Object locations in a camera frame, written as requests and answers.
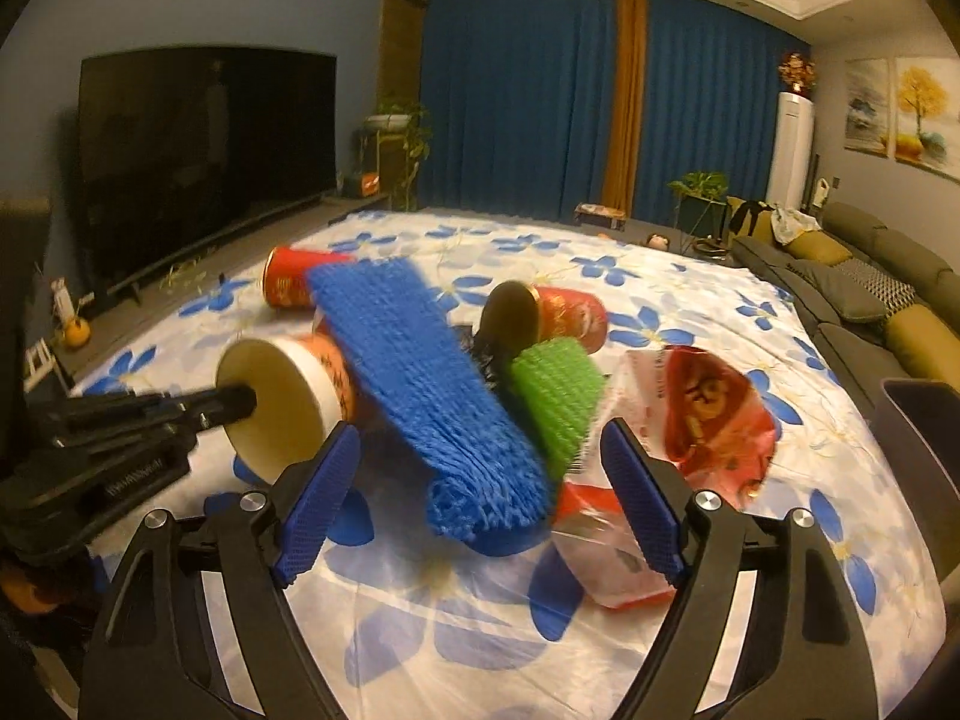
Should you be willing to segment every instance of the plastic bag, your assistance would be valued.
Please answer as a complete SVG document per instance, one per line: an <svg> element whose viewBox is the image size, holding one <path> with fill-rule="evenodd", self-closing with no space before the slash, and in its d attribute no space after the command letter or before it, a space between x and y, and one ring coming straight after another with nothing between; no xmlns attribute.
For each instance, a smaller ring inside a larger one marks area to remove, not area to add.
<svg viewBox="0 0 960 720"><path fill-rule="evenodd" d="M563 560L608 608L672 592L643 560L600 464L600 434L617 416L651 457L678 466L691 488L710 488L738 509L760 488L776 442L750 380L716 355L691 346L626 352L563 477L553 525Z"/></svg>

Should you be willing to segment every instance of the tablecloth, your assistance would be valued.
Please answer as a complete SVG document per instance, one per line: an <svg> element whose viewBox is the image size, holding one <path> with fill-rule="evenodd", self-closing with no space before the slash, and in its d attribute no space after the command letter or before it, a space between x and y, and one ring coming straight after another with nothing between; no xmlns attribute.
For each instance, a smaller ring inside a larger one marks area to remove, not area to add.
<svg viewBox="0 0 960 720"><path fill-rule="evenodd" d="M782 517L805 506L818 518L853 590L884 713L943 642L943 602L920 532L787 293L744 269L477 218L361 212L297 245L410 257L453 323L476 325L486 295L506 279L595 293L611 317L606 346L593 356L604 372L630 347L691 343L718 354L746 373L776 423L776 455L750 511ZM309 312L265 305L261 271L262 263L197 295L80 388L202 388L212 384L219 355L234 338L307 332ZM196 515L218 493L262 484L219 429L200 436L190 463L188 477L96 539L92 549L107 570L149 509ZM427 469L392 431L369 432L354 489L315 567L286 591L349 717L609 717L654 640L664 606L595 605L545 527L508 541L433 536L424 522L427 481ZM222 583L206 575L205 586L234 699L257 709ZM702 707L726 696L751 587L745 576Z"/></svg>

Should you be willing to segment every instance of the green sponge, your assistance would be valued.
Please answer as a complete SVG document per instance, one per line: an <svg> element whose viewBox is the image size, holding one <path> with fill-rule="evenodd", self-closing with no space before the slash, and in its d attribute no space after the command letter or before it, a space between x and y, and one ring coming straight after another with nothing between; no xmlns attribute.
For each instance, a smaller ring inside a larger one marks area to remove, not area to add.
<svg viewBox="0 0 960 720"><path fill-rule="evenodd" d="M603 374L574 338L551 338L520 352L511 378L541 435L547 473L559 481L587 437Z"/></svg>

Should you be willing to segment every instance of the television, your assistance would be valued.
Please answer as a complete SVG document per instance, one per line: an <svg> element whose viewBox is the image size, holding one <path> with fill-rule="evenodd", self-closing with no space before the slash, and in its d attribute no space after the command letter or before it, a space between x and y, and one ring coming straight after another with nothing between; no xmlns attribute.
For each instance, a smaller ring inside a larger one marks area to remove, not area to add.
<svg viewBox="0 0 960 720"><path fill-rule="evenodd" d="M80 68L74 223L113 293L337 183L334 56L164 47Z"/></svg>

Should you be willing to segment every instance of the framed picture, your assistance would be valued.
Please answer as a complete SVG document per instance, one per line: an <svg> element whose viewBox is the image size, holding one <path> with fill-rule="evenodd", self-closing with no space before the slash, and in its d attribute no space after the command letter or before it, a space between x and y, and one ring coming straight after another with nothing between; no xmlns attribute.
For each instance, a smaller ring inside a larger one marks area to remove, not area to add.
<svg viewBox="0 0 960 720"><path fill-rule="evenodd" d="M960 59L896 59L896 160L960 183Z"/></svg>
<svg viewBox="0 0 960 720"><path fill-rule="evenodd" d="M886 59L847 62L844 148L885 157L890 143L890 66Z"/></svg>

